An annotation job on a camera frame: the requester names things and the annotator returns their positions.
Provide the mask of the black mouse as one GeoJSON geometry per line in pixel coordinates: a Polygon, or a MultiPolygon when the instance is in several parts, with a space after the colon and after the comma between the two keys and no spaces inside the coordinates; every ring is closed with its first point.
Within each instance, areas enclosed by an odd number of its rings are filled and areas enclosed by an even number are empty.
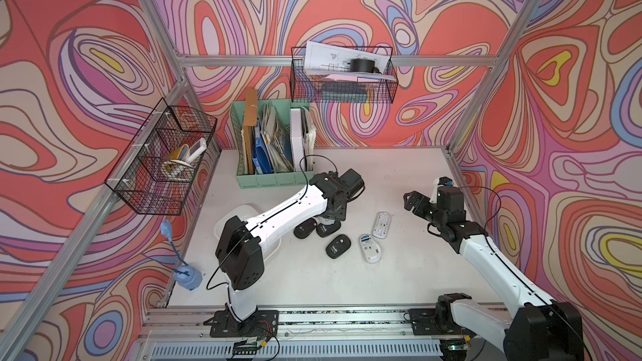
{"type": "Polygon", "coordinates": [[[340,221],[334,221],[331,224],[320,223],[316,227],[316,233],[321,238],[326,238],[335,234],[341,228],[340,221]]]}
{"type": "Polygon", "coordinates": [[[344,255],[350,248],[352,242],[345,234],[337,235],[326,247],[326,255],[335,260],[344,255]]]}
{"type": "Polygon", "coordinates": [[[318,226],[317,219],[314,217],[309,218],[294,228],[294,235],[297,239],[300,239],[300,240],[306,239],[313,232],[316,231],[317,226],[318,226]]]}

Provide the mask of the black mouse bottom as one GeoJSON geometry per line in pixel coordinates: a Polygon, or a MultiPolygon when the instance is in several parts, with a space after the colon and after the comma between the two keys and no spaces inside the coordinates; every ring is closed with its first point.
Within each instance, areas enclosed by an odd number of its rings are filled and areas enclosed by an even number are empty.
{"type": "Polygon", "coordinates": [[[326,247],[326,255],[335,260],[344,255],[350,248],[352,242],[345,234],[337,235],[326,247]]]}

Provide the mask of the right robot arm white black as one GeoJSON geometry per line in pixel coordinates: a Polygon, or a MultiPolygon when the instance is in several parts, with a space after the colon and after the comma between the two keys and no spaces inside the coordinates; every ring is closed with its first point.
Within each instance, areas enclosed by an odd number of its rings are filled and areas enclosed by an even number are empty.
{"type": "Polygon", "coordinates": [[[480,273],[500,297],[509,317],[482,306],[464,293],[439,297],[429,321],[445,334],[472,332],[509,360],[583,360],[582,316],[529,280],[488,236],[466,218],[460,188],[440,183],[433,197],[413,191],[404,208],[427,222],[430,234],[448,243],[480,273]]]}

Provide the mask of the white mouse blue sticker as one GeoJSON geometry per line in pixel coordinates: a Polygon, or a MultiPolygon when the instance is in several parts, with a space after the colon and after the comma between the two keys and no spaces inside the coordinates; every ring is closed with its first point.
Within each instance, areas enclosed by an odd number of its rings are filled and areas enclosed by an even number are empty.
{"type": "Polygon", "coordinates": [[[369,234],[359,237],[359,247],[362,256],[368,264],[376,264],[381,260],[382,250],[376,239],[369,234]]]}

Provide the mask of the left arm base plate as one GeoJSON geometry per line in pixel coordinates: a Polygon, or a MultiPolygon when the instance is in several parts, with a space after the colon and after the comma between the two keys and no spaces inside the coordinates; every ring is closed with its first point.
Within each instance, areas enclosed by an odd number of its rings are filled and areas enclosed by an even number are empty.
{"type": "Polygon", "coordinates": [[[230,310],[217,311],[203,323],[210,328],[214,339],[269,337],[279,329],[277,310],[257,310],[242,322],[237,321],[230,310]]]}

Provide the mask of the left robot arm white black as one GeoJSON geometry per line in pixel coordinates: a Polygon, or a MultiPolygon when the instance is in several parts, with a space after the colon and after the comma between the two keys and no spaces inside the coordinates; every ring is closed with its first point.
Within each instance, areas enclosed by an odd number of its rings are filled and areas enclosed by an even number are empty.
{"type": "Polygon", "coordinates": [[[227,312],[242,323],[257,311],[249,291],[265,270],[269,252],[289,232],[306,238],[316,231],[328,237],[346,220],[347,205],[364,191],[362,176],[349,169],[343,175],[335,171],[314,175],[293,197],[267,212],[242,220],[230,217],[224,224],[215,250],[218,267],[227,283],[227,312]]]}

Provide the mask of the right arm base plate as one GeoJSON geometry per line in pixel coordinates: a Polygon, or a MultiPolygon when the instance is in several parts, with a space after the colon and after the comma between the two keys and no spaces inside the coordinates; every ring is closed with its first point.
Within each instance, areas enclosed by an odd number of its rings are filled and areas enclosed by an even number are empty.
{"type": "Polygon", "coordinates": [[[470,329],[456,324],[448,311],[441,309],[409,309],[406,312],[414,336],[455,335],[476,337],[470,329]]]}

